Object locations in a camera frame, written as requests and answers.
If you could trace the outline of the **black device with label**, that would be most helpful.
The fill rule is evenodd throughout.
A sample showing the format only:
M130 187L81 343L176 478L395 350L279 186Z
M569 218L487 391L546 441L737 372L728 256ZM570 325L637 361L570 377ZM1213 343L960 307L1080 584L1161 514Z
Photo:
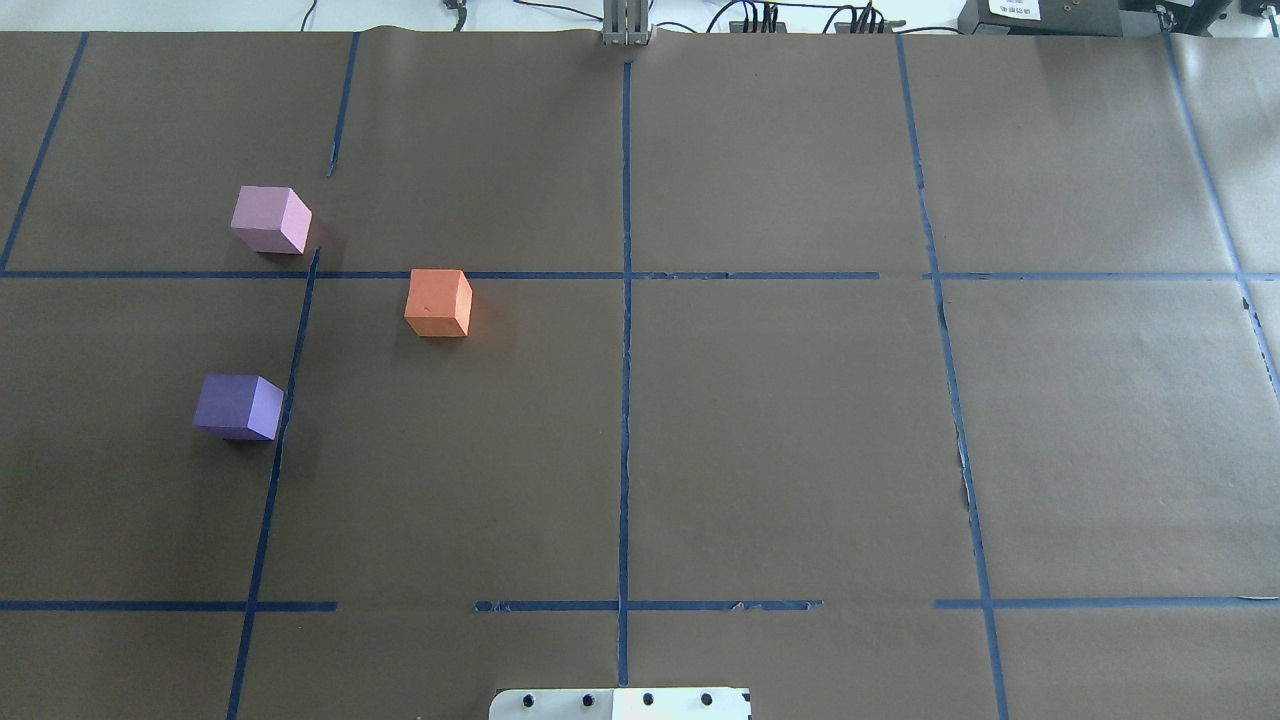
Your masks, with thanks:
M1153 12L1126 10L1120 1L966 1L956 29L963 35L1149 37L1165 28Z

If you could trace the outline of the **brown paper table cover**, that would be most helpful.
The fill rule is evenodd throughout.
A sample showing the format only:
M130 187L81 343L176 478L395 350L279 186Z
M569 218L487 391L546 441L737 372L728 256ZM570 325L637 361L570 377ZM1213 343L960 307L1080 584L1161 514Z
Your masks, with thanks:
M707 684L1277 716L1275 41L3 35L5 719Z

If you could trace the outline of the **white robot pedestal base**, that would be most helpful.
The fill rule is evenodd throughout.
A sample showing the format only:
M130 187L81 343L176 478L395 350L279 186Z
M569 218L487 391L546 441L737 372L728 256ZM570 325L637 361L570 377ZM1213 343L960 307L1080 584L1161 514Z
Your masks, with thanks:
M751 719L750 691L732 687L506 689L489 719Z

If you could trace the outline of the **pink foam cube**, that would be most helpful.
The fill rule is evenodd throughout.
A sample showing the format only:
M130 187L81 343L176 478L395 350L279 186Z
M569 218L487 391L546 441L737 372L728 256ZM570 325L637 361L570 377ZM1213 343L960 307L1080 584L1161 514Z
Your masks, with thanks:
M312 219L311 209L292 188L243 184L230 229L255 252L301 255Z

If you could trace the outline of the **grey aluminium frame post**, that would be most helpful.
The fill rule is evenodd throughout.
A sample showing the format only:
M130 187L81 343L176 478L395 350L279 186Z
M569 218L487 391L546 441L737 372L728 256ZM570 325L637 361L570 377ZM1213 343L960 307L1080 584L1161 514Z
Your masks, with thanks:
M652 38L648 0L604 0L602 3L602 40L605 46L646 46Z

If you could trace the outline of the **orange foam cube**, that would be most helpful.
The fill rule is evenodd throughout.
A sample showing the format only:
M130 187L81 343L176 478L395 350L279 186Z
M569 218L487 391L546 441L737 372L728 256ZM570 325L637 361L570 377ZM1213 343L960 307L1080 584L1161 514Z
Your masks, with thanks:
M474 292L460 269L415 268L404 320L419 337L463 338L468 336Z

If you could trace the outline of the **purple foam cube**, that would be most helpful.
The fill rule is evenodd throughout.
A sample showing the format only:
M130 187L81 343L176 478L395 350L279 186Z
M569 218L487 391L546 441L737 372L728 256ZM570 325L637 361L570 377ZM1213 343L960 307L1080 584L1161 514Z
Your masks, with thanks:
M207 374L193 427L228 441L274 441L284 391L260 375Z

